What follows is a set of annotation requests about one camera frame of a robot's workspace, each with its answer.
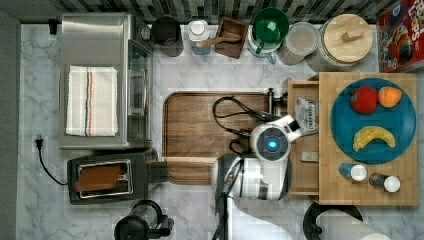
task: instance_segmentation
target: black cable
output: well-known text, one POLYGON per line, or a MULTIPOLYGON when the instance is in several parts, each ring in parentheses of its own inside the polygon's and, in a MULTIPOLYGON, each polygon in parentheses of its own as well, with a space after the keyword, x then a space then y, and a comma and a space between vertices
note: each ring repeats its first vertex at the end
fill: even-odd
POLYGON ((218 118, 227 118, 227 117, 231 117, 231 116, 235 116, 235 115, 241 115, 241 114, 249 114, 250 116, 255 117, 255 118, 257 118, 257 119, 259 119, 263 122, 270 122, 270 121, 274 121, 274 120, 277 120, 277 119, 280 118, 279 116, 275 116, 275 115, 272 115, 270 113, 266 113, 266 112, 263 112, 263 111, 255 111, 255 110, 249 108, 248 106, 244 105, 242 102, 240 102, 239 100, 237 100, 233 96, 222 97, 222 98, 216 100, 215 103, 213 104, 213 107, 212 107, 212 114, 213 114, 213 118, 214 118, 215 122, 221 128, 225 129, 225 131, 227 131, 227 132, 234 133, 234 134, 237 134, 237 135, 240 135, 240 136, 249 136, 249 133, 225 127, 218 121, 218 118), (232 113, 232 114, 228 114, 228 115, 218 115, 218 114, 216 114, 216 108, 223 101, 234 102, 244 111, 236 112, 236 113, 232 113))
POLYGON ((233 189, 233 186, 238 178, 238 175, 241 172, 244 173, 244 158, 242 156, 240 156, 240 160, 234 165, 234 167, 232 167, 233 169, 236 168, 237 166, 240 165, 240 168, 237 170, 237 173, 234 177, 234 180, 231 182, 230 186, 228 187, 227 191, 222 191, 221 194, 219 195, 218 199, 216 200, 218 202, 219 199, 221 198, 225 198, 224 199, 224 216, 221 218, 220 223, 215 231, 215 233, 213 234, 212 240, 216 240, 218 237, 218 234, 221 233, 222 230, 225 229, 225 226, 227 225, 228 222, 228 211, 227 211, 227 198, 229 198, 229 193, 231 192, 231 190, 233 189))
POLYGON ((238 145, 240 145, 240 140, 239 139, 232 139, 231 140, 231 142, 230 142, 230 144, 229 144, 229 146, 228 146, 228 148, 233 152, 233 153, 235 153, 235 154, 237 154, 237 155, 240 155, 241 154, 241 152, 238 152, 237 150, 235 150, 234 148, 233 148, 233 144, 238 144, 238 145))
POLYGON ((44 139, 42 139, 40 136, 38 137, 38 139, 36 139, 36 140, 35 140, 35 143, 37 144, 38 157, 39 157, 39 159, 40 159, 41 166, 43 167, 43 169, 44 169, 44 171, 47 173, 47 175, 49 175, 49 177, 50 177, 53 181, 55 181, 57 184, 62 185, 62 186, 68 185, 68 183, 61 183, 61 182, 59 182, 59 181, 58 181, 55 177, 53 177, 53 176, 51 175, 51 173, 49 172, 49 170, 47 170, 46 166, 44 165, 43 158, 42 158, 42 156, 41 156, 41 148, 42 148, 42 146, 43 146, 43 140, 44 140, 44 139))

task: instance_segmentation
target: stainless steel appliance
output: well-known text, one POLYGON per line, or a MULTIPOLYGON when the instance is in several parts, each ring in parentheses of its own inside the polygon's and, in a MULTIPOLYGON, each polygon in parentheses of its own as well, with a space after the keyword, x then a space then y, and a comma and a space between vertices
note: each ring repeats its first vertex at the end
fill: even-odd
POLYGON ((61 149, 119 150, 151 147, 152 53, 148 26, 127 13, 67 13, 62 18, 61 149), (66 133, 70 66, 117 70, 115 136, 66 133))

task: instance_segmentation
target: white robot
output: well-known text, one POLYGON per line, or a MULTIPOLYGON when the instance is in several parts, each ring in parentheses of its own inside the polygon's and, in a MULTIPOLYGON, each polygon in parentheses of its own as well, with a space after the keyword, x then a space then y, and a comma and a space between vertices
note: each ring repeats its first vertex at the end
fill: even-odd
POLYGON ((216 190, 219 226, 213 239, 292 240, 279 226, 238 209, 235 198, 278 200, 284 195, 291 142, 301 136, 292 116, 257 126, 249 136, 254 154, 226 154, 214 164, 212 187, 216 190))

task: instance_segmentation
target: marble countertop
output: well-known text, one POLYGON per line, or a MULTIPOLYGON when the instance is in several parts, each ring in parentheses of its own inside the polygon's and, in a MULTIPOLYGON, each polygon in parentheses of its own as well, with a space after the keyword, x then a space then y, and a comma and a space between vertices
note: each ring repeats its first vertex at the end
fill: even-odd
MULTIPOLYGON (((211 36, 216 26, 210 28, 211 36)), ((19 109, 19 156, 17 196, 17 239, 102 239, 112 240, 115 224, 136 201, 101 205, 73 206, 67 189, 55 184, 42 170, 34 139, 44 136, 44 159, 50 171, 65 181, 66 162, 85 155, 81 151, 61 151, 58 147, 58 88, 60 78, 61 36, 50 36, 48 25, 22 25, 21 79, 19 109)), ((253 57, 244 49, 240 59, 215 54, 194 56, 184 35, 184 52, 176 58, 155 50, 153 89, 154 148, 162 148, 162 106, 175 91, 259 91, 274 88, 276 95, 285 92, 286 79, 306 80, 315 73, 305 61, 285 66, 277 59, 270 64, 253 57)), ((372 51, 350 71, 376 72, 377 52, 372 51)), ((419 89, 424 89, 419 81, 419 89)), ((421 140, 424 121, 418 108, 419 173, 424 182, 421 140)), ((420 199, 424 197, 420 185, 420 199)), ((168 239, 210 239, 216 229, 214 193, 209 185, 161 184, 151 194, 163 211, 175 220, 168 239)), ((302 219, 311 201, 308 198, 276 202, 243 200, 240 207, 289 231, 295 239, 304 239, 302 219)), ((364 222, 392 239, 424 239, 424 209, 417 207, 360 207, 364 222)))

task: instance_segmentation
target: white dish towel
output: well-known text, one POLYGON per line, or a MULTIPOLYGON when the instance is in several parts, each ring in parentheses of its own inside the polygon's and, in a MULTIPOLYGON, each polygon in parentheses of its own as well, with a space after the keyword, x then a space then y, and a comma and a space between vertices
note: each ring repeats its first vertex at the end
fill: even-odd
POLYGON ((113 67, 71 66, 66 134, 115 136, 117 71, 113 67))

